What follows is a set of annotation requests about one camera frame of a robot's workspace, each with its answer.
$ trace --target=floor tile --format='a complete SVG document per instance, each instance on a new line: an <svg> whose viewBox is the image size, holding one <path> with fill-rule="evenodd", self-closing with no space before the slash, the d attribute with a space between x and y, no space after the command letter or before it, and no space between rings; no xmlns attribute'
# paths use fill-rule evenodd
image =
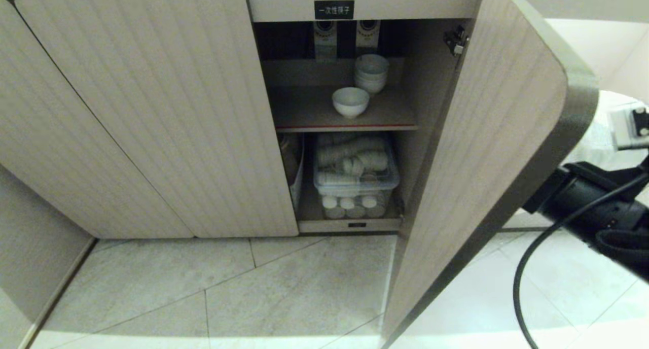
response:
<svg viewBox="0 0 649 349"><path fill-rule="evenodd" d="M514 271L500 251L471 264L391 349L528 348L514 314ZM526 322L540 347L566 347L577 338L577 330L526 278L521 298Z"/></svg>
<svg viewBox="0 0 649 349"><path fill-rule="evenodd" d="M638 280L570 349L649 347L649 285Z"/></svg>
<svg viewBox="0 0 649 349"><path fill-rule="evenodd" d="M260 266L316 243L325 236L251 238L255 264Z"/></svg>
<svg viewBox="0 0 649 349"><path fill-rule="evenodd" d="M34 349L96 333L252 268L246 239L132 240L91 254Z"/></svg>
<svg viewBox="0 0 649 349"><path fill-rule="evenodd" d="M538 234L526 233L501 250L518 264ZM579 331L587 329L636 280L565 231L558 231L538 247L525 275Z"/></svg>
<svg viewBox="0 0 649 349"><path fill-rule="evenodd" d="M116 247L117 245L122 245L127 241L130 240L120 240L116 238L100 238L99 241L97 241L95 248L93 248L92 252L97 253L102 250L110 249Z"/></svg>
<svg viewBox="0 0 649 349"><path fill-rule="evenodd" d="M322 349L379 349L381 344L381 323L383 315L336 339Z"/></svg>
<svg viewBox="0 0 649 349"><path fill-rule="evenodd" d="M205 294L200 292L60 349L209 349Z"/></svg>
<svg viewBox="0 0 649 349"><path fill-rule="evenodd" d="M318 349L381 314L395 236L331 237L208 289L211 349Z"/></svg>
<svg viewBox="0 0 649 349"><path fill-rule="evenodd" d="M476 256L473 258L471 261L471 264L475 263L476 261L482 259L485 256L488 256L489 254L495 252L501 247L504 247L508 243L516 240L520 236L522 236L524 233L522 232L500 232L494 235L489 242L484 245L482 250L480 250Z"/></svg>

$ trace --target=wood grain cabinet door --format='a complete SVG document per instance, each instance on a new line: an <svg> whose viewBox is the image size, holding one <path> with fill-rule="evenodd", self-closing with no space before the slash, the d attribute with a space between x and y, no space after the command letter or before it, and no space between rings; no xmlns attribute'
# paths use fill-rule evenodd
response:
<svg viewBox="0 0 649 349"><path fill-rule="evenodd" d="M297 235L246 0L16 5L194 235Z"/></svg>
<svg viewBox="0 0 649 349"><path fill-rule="evenodd" d="M0 0L0 163L95 237L193 236L7 0Z"/></svg>
<svg viewBox="0 0 649 349"><path fill-rule="evenodd" d="M399 239L385 347L536 191L596 109L595 76L525 0L482 0L464 56Z"/></svg>

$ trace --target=plastic storage box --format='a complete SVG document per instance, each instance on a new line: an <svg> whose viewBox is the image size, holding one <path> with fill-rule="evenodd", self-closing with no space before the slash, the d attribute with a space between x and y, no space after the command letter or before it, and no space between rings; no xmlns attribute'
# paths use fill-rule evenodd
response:
<svg viewBox="0 0 649 349"><path fill-rule="evenodd" d="M385 132L318 134L313 184L329 219L381 218L399 185L394 152Z"/></svg>

